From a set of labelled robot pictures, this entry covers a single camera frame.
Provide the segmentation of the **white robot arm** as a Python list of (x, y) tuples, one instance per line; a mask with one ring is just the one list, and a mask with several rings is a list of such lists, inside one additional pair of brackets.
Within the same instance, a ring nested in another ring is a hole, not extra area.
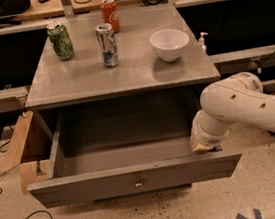
[(233, 123), (275, 133), (275, 95), (263, 93), (262, 82), (253, 73), (237, 73), (207, 86), (200, 105), (191, 128), (193, 151), (221, 144)]

